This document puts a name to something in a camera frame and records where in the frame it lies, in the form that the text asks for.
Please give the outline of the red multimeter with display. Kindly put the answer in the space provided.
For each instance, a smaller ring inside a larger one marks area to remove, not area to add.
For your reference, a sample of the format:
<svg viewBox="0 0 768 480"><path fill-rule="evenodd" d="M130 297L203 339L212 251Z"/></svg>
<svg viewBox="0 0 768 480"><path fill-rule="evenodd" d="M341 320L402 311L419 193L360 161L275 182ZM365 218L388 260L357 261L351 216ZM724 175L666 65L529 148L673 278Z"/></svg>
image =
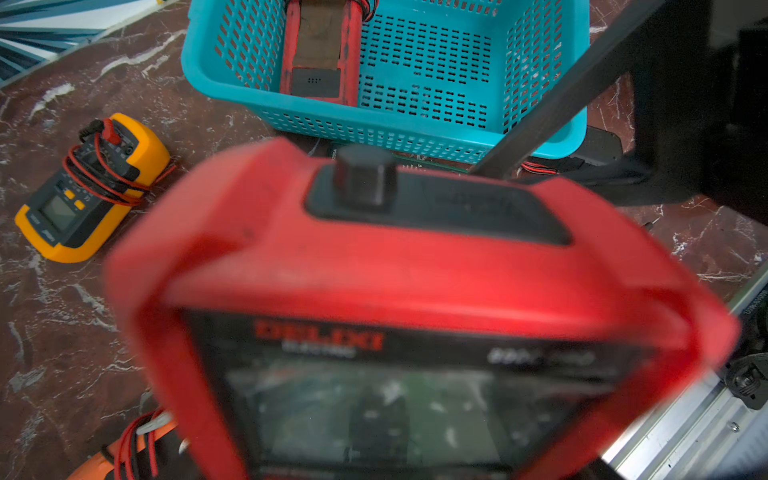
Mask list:
<svg viewBox="0 0 768 480"><path fill-rule="evenodd" d="M206 479L565 479L741 333L572 181L283 139L186 174L105 289Z"/></svg>

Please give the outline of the large red multimeter taped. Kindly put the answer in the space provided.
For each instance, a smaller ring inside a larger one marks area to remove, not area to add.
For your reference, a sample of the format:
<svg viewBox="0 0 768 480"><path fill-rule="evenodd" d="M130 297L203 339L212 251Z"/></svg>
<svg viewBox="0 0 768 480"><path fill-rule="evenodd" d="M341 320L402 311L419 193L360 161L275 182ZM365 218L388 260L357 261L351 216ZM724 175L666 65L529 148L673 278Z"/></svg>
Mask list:
<svg viewBox="0 0 768 480"><path fill-rule="evenodd" d="M362 27L378 6L369 0L286 1L280 92L357 106Z"/></svg>

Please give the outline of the orange multimeter near left arm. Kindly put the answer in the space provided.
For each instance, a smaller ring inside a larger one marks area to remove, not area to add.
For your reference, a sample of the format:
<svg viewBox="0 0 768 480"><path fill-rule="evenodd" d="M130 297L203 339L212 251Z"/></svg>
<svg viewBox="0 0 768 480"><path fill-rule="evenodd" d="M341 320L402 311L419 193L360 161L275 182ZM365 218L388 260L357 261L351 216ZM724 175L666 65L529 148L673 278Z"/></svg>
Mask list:
<svg viewBox="0 0 768 480"><path fill-rule="evenodd" d="M203 479L187 451L189 441L176 428L177 422L167 410L142 415L69 479Z"/></svg>

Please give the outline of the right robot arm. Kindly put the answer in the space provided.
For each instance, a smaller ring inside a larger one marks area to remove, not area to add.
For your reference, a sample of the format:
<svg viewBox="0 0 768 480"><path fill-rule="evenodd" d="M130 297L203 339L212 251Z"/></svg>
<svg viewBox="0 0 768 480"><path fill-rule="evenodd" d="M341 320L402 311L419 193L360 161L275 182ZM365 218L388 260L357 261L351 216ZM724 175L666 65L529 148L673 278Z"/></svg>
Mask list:
<svg viewBox="0 0 768 480"><path fill-rule="evenodd" d="M623 75L634 148L570 179L621 206L702 194L767 220L767 5L634 1L473 168L502 178Z"/></svg>

